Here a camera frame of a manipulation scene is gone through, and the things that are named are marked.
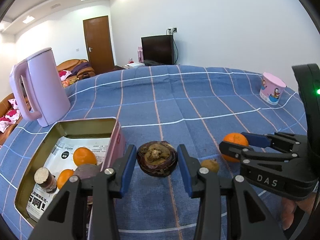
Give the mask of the small orange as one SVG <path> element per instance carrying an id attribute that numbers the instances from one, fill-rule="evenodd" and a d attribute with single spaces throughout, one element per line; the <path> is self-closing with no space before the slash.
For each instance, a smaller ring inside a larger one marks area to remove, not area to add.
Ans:
<path id="1" fill-rule="evenodd" d="M 229 133 L 227 134 L 223 141 L 219 144 L 220 152 L 223 158 L 230 163 L 238 163 L 240 160 L 236 157 L 230 157 L 226 153 L 228 152 L 230 147 L 236 149 L 243 149 L 244 147 L 248 147 L 249 143 L 247 138 L 241 133 Z"/>
<path id="2" fill-rule="evenodd" d="M 57 178 L 57 188 L 62 189 L 67 180 L 74 174 L 74 171 L 71 169 L 63 170 Z"/>

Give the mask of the small green-yellow fruit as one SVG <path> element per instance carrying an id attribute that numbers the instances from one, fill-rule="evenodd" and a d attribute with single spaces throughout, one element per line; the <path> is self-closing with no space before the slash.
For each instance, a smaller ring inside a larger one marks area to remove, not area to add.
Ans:
<path id="1" fill-rule="evenodd" d="M 208 170 L 217 173 L 220 169 L 220 165 L 216 159 L 206 159 L 201 162 L 201 166 L 208 168 Z"/>

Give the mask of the dark mangosteen front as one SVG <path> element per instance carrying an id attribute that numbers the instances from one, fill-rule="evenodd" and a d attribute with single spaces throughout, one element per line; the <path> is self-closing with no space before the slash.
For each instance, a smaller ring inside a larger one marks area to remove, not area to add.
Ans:
<path id="1" fill-rule="evenodd" d="M 177 151 L 167 141 L 150 141 L 138 148 L 137 161 L 143 172 L 152 177 L 167 177 L 178 163 Z"/>

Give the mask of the large orange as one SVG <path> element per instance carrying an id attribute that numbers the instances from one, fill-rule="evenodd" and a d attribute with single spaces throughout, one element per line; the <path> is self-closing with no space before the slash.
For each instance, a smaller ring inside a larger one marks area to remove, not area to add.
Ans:
<path id="1" fill-rule="evenodd" d="M 73 161 L 76 166 L 81 166 L 83 164 L 97 165 L 97 158 L 95 154 L 86 147 L 80 147 L 74 151 Z"/>

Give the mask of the cut sugarcane piece front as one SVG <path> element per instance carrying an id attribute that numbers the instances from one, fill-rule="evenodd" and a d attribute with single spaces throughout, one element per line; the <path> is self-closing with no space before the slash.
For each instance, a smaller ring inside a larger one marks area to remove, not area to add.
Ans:
<path id="1" fill-rule="evenodd" d="M 46 167 L 37 169 L 34 180 L 48 194 L 54 193 L 57 189 L 56 179 Z"/>

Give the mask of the pink metal tin box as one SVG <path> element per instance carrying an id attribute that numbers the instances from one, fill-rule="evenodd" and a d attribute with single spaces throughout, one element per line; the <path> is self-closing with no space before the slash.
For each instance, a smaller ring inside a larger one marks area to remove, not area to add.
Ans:
<path id="1" fill-rule="evenodd" d="M 34 174 L 39 168 L 47 168 L 54 177 L 65 169 L 75 170 L 73 153 L 80 147 L 95 154 L 100 168 L 111 167 L 124 155 L 125 144 L 116 118 L 57 122 L 41 141 L 26 168 L 16 193 L 15 209 L 34 227 L 54 196 L 35 183 Z"/>

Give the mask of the pink cartoon mug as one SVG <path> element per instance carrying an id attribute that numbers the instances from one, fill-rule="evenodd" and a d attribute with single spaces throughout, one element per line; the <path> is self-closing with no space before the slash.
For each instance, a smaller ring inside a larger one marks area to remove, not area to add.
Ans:
<path id="1" fill-rule="evenodd" d="M 260 87 L 260 97 L 271 105 L 277 105 L 286 84 L 271 73 L 264 72 Z"/>

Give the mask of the blue plaid tablecloth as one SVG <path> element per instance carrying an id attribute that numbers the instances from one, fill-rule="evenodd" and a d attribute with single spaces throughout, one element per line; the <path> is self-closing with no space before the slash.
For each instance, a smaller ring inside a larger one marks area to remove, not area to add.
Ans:
<path id="1" fill-rule="evenodd" d="M 199 160 L 214 158 L 219 175 L 239 173 L 219 143 L 229 133 L 305 134 L 299 96 L 284 90 L 277 105 L 259 96 L 260 74 L 229 68 L 159 66 L 120 70 L 66 88 L 71 109 L 64 120 L 115 117 L 127 144 L 165 140 L 184 144 Z M 199 201 L 185 192 L 175 170 L 154 178 L 136 167 L 124 198 L 116 200 L 121 239 L 193 239 Z"/>

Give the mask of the printed paper liner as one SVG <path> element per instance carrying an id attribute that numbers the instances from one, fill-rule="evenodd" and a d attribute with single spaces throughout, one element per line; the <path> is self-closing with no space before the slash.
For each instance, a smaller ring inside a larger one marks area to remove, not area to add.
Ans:
<path id="1" fill-rule="evenodd" d="M 77 166 L 73 161 L 73 153 L 77 148 L 86 147 L 90 149 L 95 154 L 97 158 L 97 165 L 99 165 L 104 160 L 109 142 L 109 138 L 70 139 L 67 137 L 61 137 L 52 148 L 44 164 L 39 168 L 46 167 L 57 181 L 58 176 L 63 170 L 76 170 Z M 26 207 L 28 215 L 36 222 L 39 221 L 53 198 L 60 191 L 57 188 L 54 193 L 48 194 L 39 185 L 37 185 L 34 180 L 34 174 L 37 169 L 31 173 L 31 181 L 34 183 L 34 187 L 31 191 Z"/>

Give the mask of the white tv stand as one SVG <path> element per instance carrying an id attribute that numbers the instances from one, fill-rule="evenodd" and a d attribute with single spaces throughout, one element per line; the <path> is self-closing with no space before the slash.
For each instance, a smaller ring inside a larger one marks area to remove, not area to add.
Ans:
<path id="1" fill-rule="evenodd" d="M 126 65 L 123 66 L 123 68 L 125 69 L 134 69 L 139 67 L 145 67 L 145 64 L 140 62 L 132 62 L 132 63 L 127 63 Z"/>

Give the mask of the pink electric kettle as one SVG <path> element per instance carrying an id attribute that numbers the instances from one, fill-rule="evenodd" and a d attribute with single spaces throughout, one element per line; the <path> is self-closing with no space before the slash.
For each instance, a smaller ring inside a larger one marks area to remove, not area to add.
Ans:
<path id="1" fill-rule="evenodd" d="M 59 121 L 71 107 L 52 48 L 44 48 L 14 65 L 9 83 L 23 118 L 36 120 L 42 127 Z"/>

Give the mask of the brown leather far sofa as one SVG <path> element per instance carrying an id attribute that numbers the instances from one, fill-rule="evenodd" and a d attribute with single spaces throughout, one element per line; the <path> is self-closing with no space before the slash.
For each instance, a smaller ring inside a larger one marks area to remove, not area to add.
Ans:
<path id="1" fill-rule="evenodd" d="M 67 60 L 59 64 L 56 68 L 64 88 L 80 80 L 95 76 L 94 69 L 85 59 Z"/>

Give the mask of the black television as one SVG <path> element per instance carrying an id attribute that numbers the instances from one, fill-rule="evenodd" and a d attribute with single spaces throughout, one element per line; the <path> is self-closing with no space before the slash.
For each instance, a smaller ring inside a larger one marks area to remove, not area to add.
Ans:
<path id="1" fill-rule="evenodd" d="M 174 39 L 172 35 L 141 38 L 143 63 L 146 66 L 174 64 Z"/>

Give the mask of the brown wooden door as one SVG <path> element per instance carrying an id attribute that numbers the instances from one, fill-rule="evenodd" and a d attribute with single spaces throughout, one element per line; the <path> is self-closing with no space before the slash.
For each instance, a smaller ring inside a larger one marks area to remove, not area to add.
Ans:
<path id="1" fill-rule="evenodd" d="M 95 74 L 111 72 L 114 58 L 108 16 L 83 20 L 88 61 Z"/>

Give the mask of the brown leather long sofa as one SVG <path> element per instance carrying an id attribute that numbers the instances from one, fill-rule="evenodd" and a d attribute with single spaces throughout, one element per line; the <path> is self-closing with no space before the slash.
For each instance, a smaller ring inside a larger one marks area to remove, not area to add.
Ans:
<path id="1" fill-rule="evenodd" d="M 1 101 L 1 145 L 22 120 L 16 99 L 11 93 Z"/>

